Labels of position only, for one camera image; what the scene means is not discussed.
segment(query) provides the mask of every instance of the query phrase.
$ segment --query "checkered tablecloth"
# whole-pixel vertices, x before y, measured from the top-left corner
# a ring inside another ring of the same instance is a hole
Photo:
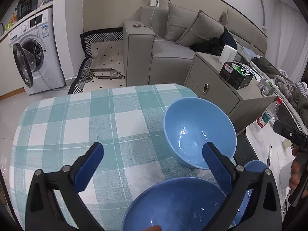
[[[106,230],[121,230],[125,211],[150,186],[174,177],[202,177],[210,171],[180,165],[169,152],[163,116],[169,104],[196,97],[176,84],[98,90],[32,103],[22,114],[13,141],[10,195],[20,222],[33,173],[72,165],[94,142],[105,154],[88,187],[79,195]],[[76,226],[63,199],[67,222]]]

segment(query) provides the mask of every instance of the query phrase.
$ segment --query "human hand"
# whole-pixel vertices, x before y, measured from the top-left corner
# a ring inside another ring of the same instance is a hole
[[[299,147],[295,146],[295,148],[292,150],[292,154],[294,156],[296,156],[298,151],[299,151]],[[299,184],[299,181],[301,179],[301,177],[299,175],[300,170],[301,170],[301,166],[299,165],[299,163],[297,162],[297,160],[295,158],[293,163],[292,163],[292,166],[291,166],[291,177],[290,177],[290,181],[289,181],[290,188],[292,190],[295,190],[297,185]],[[301,197],[305,198],[307,196],[308,196],[308,190],[305,189]]]
[[[155,225],[155,226],[149,227],[149,228],[147,228],[147,229],[145,229],[143,231],[161,231],[161,227]]]

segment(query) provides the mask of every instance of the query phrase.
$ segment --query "white cable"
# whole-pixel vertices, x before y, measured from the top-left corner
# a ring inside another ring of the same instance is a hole
[[[153,9],[153,13],[152,13],[152,16],[151,16],[151,21],[150,21],[151,30],[152,30],[153,32],[154,32],[154,30],[152,29],[152,18],[153,18],[155,9],[156,9],[156,4],[155,4],[155,7],[154,7],[154,9]],[[157,35],[155,32],[154,32],[154,34],[155,34],[157,37],[159,37],[161,40],[164,40],[164,39],[161,38],[159,35]]]
[[[35,22],[35,27],[36,27],[36,43],[35,43],[35,48],[34,48],[34,52],[33,52],[33,56],[34,56],[34,59],[35,59],[35,51],[36,51],[36,47],[37,47],[37,44],[38,44],[38,39],[39,39],[39,29],[38,29],[38,26],[37,26],[37,23],[36,23],[36,12],[37,12],[37,9],[38,8],[36,8],[36,10],[35,10],[35,13],[34,13],[34,22]],[[67,84],[66,84],[66,82],[65,82],[65,85],[63,86],[63,87],[61,87],[61,88],[59,88],[59,89],[53,89],[53,88],[51,88],[48,84],[47,84],[47,82],[45,81],[45,79],[44,79],[44,77],[42,76],[42,74],[39,72],[39,70],[37,69],[37,66],[35,67],[35,69],[36,69],[36,71],[40,74],[40,76],[41,76],[41,78],[43,79],[43,81],[44,81],[44,83],[50,88],[50,89],[52,89],[52,90],[54,90],[54,91],[59,91],[59,90],[67,90],[67,88],[69,87]]]

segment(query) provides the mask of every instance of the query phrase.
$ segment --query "bowl rim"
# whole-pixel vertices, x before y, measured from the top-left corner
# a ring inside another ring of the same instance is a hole
[[[145,194],[147,194],[150,190],[152,190],[153,188],[156,188],[162,184],[165,184],[165,183],[168,183],[170,181],[174,181],[174,180],[184,180],[184,179],[193,179],[193,180],[200,180],[200,181],[204,181],[204,182],[207,182],[207,183],[210,183],[212,184],[213,186],[215,186],[225,197],[226,197],[226,194],[221,190],[221,188],[217,185],[215,185],[214,183],[206,180],[206,179],[203,179],[203,178],[200,178],[200,177],[176,177],[176,178],[172,178],[172,179],[168,179],[168,180],[163,180],[159,183],[156,183],[155,185],[149,187],[148,189],[146,189],[145,191],[143,191],[140,195],[138,195],[135,200],[133,200],[133,202],[129,205],[129,207],[127,208],[124,216],[123,216],[123,219],[122,219],[122,225],[121,225],[121,231],[123,231],[123,228],[124,228],[124,222],[126,220],[126,217],[129,213],[129,211],[132,209],[132,207],[136,204],[136,202],[142,198]]]
[[[215,105],[214,103],[212,103],[212,102],[210,102],[210,101],[208,101],[208,100],[206,100],[206,99],[202,99],[202,98],[199,98],[199,97],[183,97],[183,98],[180,98],[180,99],[177,99],[177,100],[173,101],[173,102],[167,107],[167,109],[166,109],[166,111],[165,111],[165,113],[164,113],[163,127],[164,127],[164,134],[165,134],[165,137],[166,137],[166,139],[167,139],[167,141],[168,141],[168,143],[169,143],[169,146],[172,148],[172,150],[176,153],[176,155],[177,155],[183,162],[189,164],[190,166],[192,166],[192,167],[194,167],[194,168],[198,168],[198,169],[209,170],[209,167],[206,168],[206,167],[197,166],[197,165],[195,165],[195,164],[190,163],[190,162],[187,161],[187,160],[184,160],[184,159],[179,155],[179,153],[173,148],[173,146],[171,145],[171,142],[170,142],[170,140],[169,140],[169,138],[168,138],[168,135],[167,135],[167,133],[166,133],[165,120],[166,120],[166,114],[167,114],[168,110],[170,109],[170,107],[171,107],[173,104],[177,103],[178,101],[185,100],[185,99],[194,99],[194,100],[199,100],[199,101],[201,101],[201,100],[203,101],[203,100],[204,100],[204,101],[206,101],[206,102],[208,102],[208,103],[214,105],[215,107],[217,107],[217,108],[227,117],[228,121],[230,122],[231,126],[233,127],[234,136],[235,136],[235,149],[234,149],[233,154],[232,154],[231,157],[227,156],[229,159],[231,159],[231,158],[234,156],[234,154],[235,154],[236,146],[237,146],[237,137],[236,137],[236,132],[235,132],[233,123],[231,122],[230,118],[226,115],[226,113],[225,113],[224,111],[221,110],[220,107],[218,107],[217,105]]]
[[[260,161],[260,160],[251,160],[251,161],[249,161],[249,162],[247,162],[245,165],[244,165],[244,167],[246,167],[247,165],[250,165],[250,164],[252,164],[252,163],[255,163],[255,162],[258,162],[258,163],[263,163],[265,166],[266,166],[266,168],[268,168],[267,167],[267,165],[263,162],[263,161]]]

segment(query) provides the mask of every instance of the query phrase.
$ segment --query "sofa armrest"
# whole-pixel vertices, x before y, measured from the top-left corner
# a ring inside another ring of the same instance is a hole
[[[127,86],[147,85],[155,33],[139,21],[126,20],[123,27],[123,60]]]

